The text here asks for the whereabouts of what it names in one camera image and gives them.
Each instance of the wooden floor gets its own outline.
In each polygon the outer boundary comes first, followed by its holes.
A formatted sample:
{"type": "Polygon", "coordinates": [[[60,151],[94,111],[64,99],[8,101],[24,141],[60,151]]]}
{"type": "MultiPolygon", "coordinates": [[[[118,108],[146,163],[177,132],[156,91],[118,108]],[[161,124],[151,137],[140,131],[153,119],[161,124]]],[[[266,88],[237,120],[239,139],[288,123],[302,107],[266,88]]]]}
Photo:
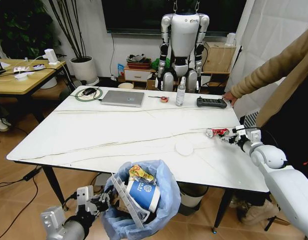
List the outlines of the wooden floor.
{"type": "MultiPolygon", "coordinates": [[[[44,90],[56,92],[55,89],[44,90]]],[[[45,115],[51,112],[54,105],[42,106],[45,115]]],[[[31,114],[19,116],[16,122],[17,127],[28,132],[37,126],[35,118],[31,114]]],[[[5,159],[6,155],[25,137],[25,134],[13,129],[9,132],[0,132],[0,182],[11,182],[20,179],[34,166],[14,163],[5,159]]],[[[65,197],[72,194],[77,187],[86,186],[90,183],[95,173],[86,171],[76,171],[69,169],[55,168],[55,173],[59,180],[65,197]]],[[[39,214],[50,206],[59,205],[59,202],[51,190],[49,183],[43,172],[39,173],[35,180],[38,184],[38,195],[33,203],[19,216],[17,221],[1,238],[1,240],[40,240],[45,239],[45,231],[40,222],[39,214]]],[[[254,225],[246,226],[239,223],[235,209],[229,209],[218,228],[218,233],[212,234],[211,226],[214,223],[220,198],[223,190],[211,188],[204,196],[202,206],[199,211],[191,216],[176,215],[166,225],[164,229],[155,235],[147,238],[151,240],[303,240],[303,234],[293,226],[284,226],[274,223],[268,232],[264,232],[266,221],[254,225]]],[[[18,212],[29,202],[35,194],[33,181],[22,181],[11,186],[0,188],[0,235],[5,231],[18,212]]],[[[68,202],[70,211],[66,216],[74,214],[75,202],[68,202]]],[[[90,229],[87,240],[109,239],[99,219],[90,229]]]]}

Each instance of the laptop lid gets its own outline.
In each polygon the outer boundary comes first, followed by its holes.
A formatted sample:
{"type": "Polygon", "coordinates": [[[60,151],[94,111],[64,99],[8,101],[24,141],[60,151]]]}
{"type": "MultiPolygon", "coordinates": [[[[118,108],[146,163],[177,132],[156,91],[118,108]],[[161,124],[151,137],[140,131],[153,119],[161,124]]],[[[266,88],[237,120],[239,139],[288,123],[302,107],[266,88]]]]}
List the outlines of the laptop lid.
{"type": "Polygon", "coordinates": [[[128,107],[141,107],[144,98],[143,92],[135,91],[108,91],[102,100],[102,104],[128,106],[128,107]]]}

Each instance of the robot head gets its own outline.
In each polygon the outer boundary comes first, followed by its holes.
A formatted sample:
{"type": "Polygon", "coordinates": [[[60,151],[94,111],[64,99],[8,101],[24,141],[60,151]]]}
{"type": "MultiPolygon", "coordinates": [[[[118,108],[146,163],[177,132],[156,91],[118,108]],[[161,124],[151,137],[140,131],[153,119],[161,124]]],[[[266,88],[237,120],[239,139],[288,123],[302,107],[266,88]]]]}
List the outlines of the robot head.
{"type": "Polygon", "coordinates": [[[178,15],[192,15],[195,14],[195,6],[199,0],[177,0],[177,11],[178,15]]]}

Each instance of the paper cup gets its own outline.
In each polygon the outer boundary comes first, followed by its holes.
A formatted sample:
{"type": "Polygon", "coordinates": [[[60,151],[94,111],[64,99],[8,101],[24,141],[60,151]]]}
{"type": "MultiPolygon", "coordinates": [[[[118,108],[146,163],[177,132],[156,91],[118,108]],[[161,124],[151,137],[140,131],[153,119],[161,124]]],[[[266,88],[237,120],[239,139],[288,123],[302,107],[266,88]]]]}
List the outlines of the paper cup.
{"type": "Polygon", "coordinates": [[[126,190],[142,208],[155,212],[160,198],[158,186],[131,180],[126,190]]]}

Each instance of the white curtain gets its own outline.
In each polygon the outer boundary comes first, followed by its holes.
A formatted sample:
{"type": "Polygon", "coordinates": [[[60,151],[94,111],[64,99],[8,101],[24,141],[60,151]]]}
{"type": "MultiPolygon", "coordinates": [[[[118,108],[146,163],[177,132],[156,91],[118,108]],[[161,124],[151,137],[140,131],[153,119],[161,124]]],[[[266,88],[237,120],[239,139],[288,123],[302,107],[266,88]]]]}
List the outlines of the white curtain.
{"type": "MultiPolygon", "coordinates": [[[[265,61],[278,55],[307,28],[308,0],[255,0],[242,38],[243,51],[232,70],[226,92],[265,61]]],[[[236,115],[241,117],[261,108],[282,81],[243,96],[235,104],[236,115]]]]}

